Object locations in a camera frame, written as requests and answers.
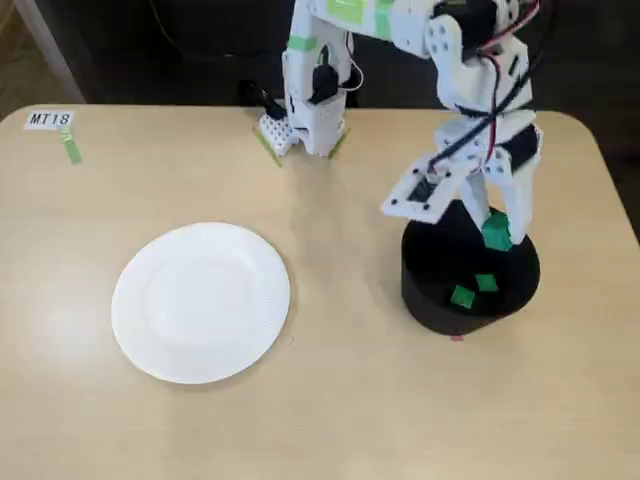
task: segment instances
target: red wire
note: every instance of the red wire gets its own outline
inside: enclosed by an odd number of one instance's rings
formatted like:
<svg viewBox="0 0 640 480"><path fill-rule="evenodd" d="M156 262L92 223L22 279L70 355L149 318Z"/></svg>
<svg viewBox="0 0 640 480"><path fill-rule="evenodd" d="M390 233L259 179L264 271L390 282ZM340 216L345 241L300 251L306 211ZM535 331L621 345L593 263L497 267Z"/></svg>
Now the red wire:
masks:
<svg viewBox="0 0 640 480"><path fill-rule="evenodd" d="M506 37L507 35L513 35L517 31L522 29L531 20L533 20L536 17L536 15L538 15L538 13L540 12L540 8L541 7L542 7L542 0L536 0L536 4L533 6L531 11L522 20L520 20L517 23L514 23L510 27L502 30L501 32L496 33L496 35L491 40L489 40L487 43L485 43L482 47L480 47L480 49L484 50L486 48L491 48L491 47L497 45L498 43L500 43L500 41L504 37Z"/></svg>

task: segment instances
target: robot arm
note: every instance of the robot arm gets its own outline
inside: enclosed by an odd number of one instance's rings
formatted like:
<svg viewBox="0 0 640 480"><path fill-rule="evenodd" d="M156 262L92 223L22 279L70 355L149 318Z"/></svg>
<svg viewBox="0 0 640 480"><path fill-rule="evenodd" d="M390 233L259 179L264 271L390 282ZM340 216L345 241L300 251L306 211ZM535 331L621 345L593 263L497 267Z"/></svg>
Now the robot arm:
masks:
<svg viewBox="0 0 640 480"><path fill-rule="evenodd" d="M437 223L460 194L482 230L490 217L487 180L501 189L510 240L519 244L532 218L533 174L540 159L535 113L517 110L532 99L531 85L474 141L449 157L440 159L438 153L494 111L528 69L527 46L513 33L538 10L539 0L297 0L283 54L287 117L265 115L261 133L278 155L302 142L308 153L329 156L345 132L352 33L432 58L439 98L461 116L436 132L438 152L411 166L383 211Z"/></svg>

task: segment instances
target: beige table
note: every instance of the beige table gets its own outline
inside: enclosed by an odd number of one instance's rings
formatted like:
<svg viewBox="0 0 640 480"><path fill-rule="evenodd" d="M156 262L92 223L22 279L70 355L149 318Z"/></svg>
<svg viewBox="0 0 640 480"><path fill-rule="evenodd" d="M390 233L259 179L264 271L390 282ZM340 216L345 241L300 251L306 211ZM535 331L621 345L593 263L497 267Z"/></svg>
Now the beige table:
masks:
<svg viewBox="0 0 640 480"><path fill-rule="evenodd" d="M78 107L76 166L27 113L0 126L0 478L640 478L640 251L578 122L540 115L537 296L454 343L404 310L379 212L444 114L350 112L333 161L279 169L255 112ZM199 221L272 242L294 302L254 368L176 387L121 354L111 294Z"/></svg>

